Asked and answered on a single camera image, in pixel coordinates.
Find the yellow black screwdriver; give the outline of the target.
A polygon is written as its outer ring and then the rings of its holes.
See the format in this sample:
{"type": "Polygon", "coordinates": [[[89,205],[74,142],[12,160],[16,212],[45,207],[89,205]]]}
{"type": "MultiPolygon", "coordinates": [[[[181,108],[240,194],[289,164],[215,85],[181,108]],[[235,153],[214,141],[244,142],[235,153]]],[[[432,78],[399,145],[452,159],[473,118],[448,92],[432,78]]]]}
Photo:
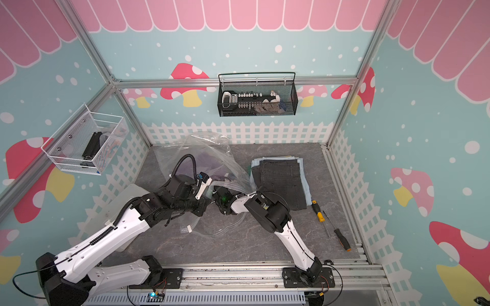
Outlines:
{"type": "Polygon", "coordinates": [[[320,224],[322,225],[322,227],[324,228],[327,236],[329,238],[331,238],[331,234],[329,232],[329,230],[327,229],[327,226],[325,224],[325,217],[324,215],[322,214],[321,210],[320,210],[320,206],[319,204],[317,203],[317,201],[313,200],[312,203],[311,203],[311,207],[313,209],[313,211],[315,212],[317,218],[318,218],[318,221],[320,222],[320,224]]]}

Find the black part in white basket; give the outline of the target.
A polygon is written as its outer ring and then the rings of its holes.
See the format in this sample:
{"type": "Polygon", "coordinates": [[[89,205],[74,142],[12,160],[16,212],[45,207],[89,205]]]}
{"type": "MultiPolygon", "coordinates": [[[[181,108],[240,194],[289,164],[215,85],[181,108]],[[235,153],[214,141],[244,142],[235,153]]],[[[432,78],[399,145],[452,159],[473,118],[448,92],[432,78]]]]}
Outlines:
{"type": "Polygon", "coordinates": [[[92,160],[102,147],[102,132],[94,132],[83,154],[83,160],[92,160]]]}

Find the white black items in basket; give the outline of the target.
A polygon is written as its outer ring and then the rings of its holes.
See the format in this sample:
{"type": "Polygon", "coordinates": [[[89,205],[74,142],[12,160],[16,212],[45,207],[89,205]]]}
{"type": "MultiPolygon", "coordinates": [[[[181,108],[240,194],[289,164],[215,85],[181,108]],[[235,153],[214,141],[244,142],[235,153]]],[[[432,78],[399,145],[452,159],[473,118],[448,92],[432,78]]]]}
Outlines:
{"type": "Polygon", "coordinates": [[[218,101],[221,116],[272,116],[287,111],[287,104],[275,91],[270,93],[225,91],[218,101]]]}

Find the clear plastic vacuum bag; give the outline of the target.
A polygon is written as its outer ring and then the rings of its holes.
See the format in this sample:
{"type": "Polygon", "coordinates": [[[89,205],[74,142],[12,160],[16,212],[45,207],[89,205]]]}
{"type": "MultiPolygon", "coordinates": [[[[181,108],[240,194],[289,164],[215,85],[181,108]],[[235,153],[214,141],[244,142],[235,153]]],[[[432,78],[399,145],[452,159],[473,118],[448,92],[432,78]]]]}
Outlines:
{"type": "Polygon", "coordinates": [[[196,132],[154,151],[160,170],[167,179],[185,175],[192,184],[192,200],[210,203],[196,213],[187,212],[176,219],[182,235],[214,239],[236,230],[245,220],[247,210],[232,210],[232,203],[256,191],[248,173],[237,163],[231,141],[217,132],[196,132]]]}

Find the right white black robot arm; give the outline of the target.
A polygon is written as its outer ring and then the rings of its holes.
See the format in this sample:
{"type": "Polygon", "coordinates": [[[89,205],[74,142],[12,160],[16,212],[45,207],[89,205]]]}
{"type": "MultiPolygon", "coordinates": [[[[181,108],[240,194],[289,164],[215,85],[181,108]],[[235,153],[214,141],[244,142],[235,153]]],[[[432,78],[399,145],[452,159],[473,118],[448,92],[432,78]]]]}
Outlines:
{"type": "Polygon", "coordinates": [[[215,187],[213,199],[224,215],[248,212],[269,233],[275,234],[286,247],[295,267],[283,272],[285,287],[334,288],[332,268],[324,268],[311,252],[293,223],[286,201],[274,193],[238,193],[224,187],[215,187]]]}

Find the translucent plastic storage box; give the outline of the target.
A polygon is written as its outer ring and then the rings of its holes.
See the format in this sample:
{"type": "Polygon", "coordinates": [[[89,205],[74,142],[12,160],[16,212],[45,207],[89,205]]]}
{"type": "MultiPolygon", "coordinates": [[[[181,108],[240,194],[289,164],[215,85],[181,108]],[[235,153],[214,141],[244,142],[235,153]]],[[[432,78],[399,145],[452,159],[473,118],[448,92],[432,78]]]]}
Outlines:
{"type": "Polygon", "coordinates": [[[78,242],[83,241],[86,238],[94,235],[96,232],[107,226],[108,223],[113,221],[123,206],[132,198],[143,196],[148,194],[148,191],[144,188],[137,186],[136,184],[130,184],[126,189],[121,191],[113,200],[110,198],[107,201],[103,201],[102,196],[94,197],[95,207],[89,209],[88,220],[85,223],[78,223],[80,233],[78,234],[78,242]]]}

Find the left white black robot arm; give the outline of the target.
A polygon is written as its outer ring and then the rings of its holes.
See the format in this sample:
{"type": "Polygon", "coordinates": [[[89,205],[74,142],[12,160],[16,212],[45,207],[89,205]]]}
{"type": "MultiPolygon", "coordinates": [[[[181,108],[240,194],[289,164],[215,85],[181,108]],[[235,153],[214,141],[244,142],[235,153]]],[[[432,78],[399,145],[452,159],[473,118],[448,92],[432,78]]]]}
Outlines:
{"type": "Polygon", "coordinates": [[[82,305],[91,297],[120,287],[144,286],[155,290],[165,284],[163,268],[154,256],[118,266],[99,264],[115,251],[126,249],[137,236],[164,221],[169,223],[186,212],[201,216],[210,204],[204,196],[212,179],[197,172],[195,157],[192,175],[172,172],[167,182],[151,193],[136,184],[129,185],[115,198],[121,210],[115,219],[67,251],[45,253],[36,260],[34,271],[48,305],[82,305]]]}

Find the dark grey denim trousers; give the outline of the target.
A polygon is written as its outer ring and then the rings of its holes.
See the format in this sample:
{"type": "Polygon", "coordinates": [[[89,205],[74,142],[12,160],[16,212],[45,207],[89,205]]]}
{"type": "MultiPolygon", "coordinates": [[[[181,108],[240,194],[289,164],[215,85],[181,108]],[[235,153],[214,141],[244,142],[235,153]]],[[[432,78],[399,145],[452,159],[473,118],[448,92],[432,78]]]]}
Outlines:
{"type": "Polygon", "coordinates": [[[311,204],[310,187],[301,158],[260,158],[251,165],[251,182],[260,191],[281,196],[291,210],[304,210],[311,204]]]}

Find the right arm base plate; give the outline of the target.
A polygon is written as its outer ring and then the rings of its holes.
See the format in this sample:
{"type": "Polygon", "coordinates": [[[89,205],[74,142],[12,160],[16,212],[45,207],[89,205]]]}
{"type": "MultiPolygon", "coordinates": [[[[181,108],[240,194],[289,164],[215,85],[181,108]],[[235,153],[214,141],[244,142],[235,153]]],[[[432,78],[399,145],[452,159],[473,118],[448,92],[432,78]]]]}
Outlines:
{"type": "Polygon", "coordinates": [[[282,274],[283,285],[285,288],[335,288],[336,283],[331,268],[320,269],[318,277],[315,280],[310,280],[305,273],[301,272],[296,267],[283,268],[282,274]]]}

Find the purple garment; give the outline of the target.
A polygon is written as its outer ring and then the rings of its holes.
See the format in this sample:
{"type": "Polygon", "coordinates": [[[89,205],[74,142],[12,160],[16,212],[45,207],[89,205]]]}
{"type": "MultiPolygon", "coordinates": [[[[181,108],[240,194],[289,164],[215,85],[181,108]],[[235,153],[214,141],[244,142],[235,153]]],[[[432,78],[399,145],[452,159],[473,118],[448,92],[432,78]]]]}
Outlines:
{"type": "Polygon", "coordinates": [[[196,161],[198,174],[203,172],[214,181],[226,181],[228,179],[230,170],[217,156],[206,152],[198,152],[193,154],[193,156],[196,161]]]}

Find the small green circuit board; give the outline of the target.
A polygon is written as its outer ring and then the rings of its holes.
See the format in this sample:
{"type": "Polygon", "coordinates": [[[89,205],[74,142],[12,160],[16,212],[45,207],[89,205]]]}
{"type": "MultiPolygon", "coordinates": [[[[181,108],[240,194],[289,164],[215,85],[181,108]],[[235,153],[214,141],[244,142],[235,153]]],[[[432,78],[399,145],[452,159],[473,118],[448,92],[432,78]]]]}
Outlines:
{"type": "Polygon", "coordinates": [[[151,292],[148,294],[147,302],[148,303],[162,303],[164,301],[165,294],[156,292],[151,292]]]}

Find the light blue garment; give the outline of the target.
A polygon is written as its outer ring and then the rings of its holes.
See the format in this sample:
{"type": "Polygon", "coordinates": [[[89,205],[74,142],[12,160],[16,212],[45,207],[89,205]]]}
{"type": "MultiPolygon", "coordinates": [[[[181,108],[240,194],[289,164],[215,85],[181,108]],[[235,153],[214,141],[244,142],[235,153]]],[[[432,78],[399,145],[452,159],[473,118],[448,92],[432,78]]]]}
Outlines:
{"type": "Polygon", "coordinates": [[[274,161],[288,161],[288,160],[295,160],[299,164],[299,171],[300,171],[300,176],[301,176],[301,182],[302,182],[302,188],[304,191],[305,199],[306,199],[306,205],[311,206],[312,198],[311,198],[311,191],[310,191],[310,186],[308,184],[308,181],[306,180],[306,174],[304,170],[304,163],[303,159],[296,157],[296,156],[280,156],[280,157],[262,157],[262,158],[256,158],[251,162],[251,167],[257,167],[260,165],[262,161],[266,160],[274,160],[274,161]]]}

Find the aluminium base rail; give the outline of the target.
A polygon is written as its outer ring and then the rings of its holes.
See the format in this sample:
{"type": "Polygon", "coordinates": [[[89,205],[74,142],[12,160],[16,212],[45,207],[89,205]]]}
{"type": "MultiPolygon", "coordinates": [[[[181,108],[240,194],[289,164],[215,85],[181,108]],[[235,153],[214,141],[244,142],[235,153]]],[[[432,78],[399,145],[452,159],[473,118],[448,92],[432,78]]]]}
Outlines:
{"type": "Polygon", "coordinates": [[[285,288],[281,276],[288,264],[232,263],[183,265],[179,289],[162,289],[162,303],[148,303],[149,289],[116,289],[90,298],[86,305],[309,305],[324,294],[324,305],[396,305],[380,265],[336,262],[335,288],[285,288]]]}

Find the black handled screwdriver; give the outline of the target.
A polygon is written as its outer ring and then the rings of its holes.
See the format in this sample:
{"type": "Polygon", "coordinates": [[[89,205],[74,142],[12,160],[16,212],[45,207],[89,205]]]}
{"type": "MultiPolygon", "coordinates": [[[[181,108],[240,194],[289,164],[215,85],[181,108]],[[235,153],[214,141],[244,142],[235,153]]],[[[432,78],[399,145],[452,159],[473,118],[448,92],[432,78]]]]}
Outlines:
{"type": "Polygon", "coordinates": [[[341,246],[344,248],[345,251],[350,252],[352,250],[347,238],[344,236],[342,231],[330,220],[330,217],[326,214],[326,212],[323,210],[322,211],[323,215],[327,218],[327,220],[330,222],[330,224],[333,227],[334,233],[338,238],[339,243],[341,246]]]}

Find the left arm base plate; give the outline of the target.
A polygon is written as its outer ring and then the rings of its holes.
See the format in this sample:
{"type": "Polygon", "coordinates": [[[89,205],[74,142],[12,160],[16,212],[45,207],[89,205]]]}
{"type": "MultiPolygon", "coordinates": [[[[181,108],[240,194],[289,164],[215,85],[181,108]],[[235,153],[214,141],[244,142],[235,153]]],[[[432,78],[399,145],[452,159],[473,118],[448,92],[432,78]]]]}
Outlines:
{"type": "Polygon", "coordinates": [[[179,289],[183,271],[183,269],[160,269],[153,271],[142,284],[131,285],[129,288],[150,290],[179,289]]]}

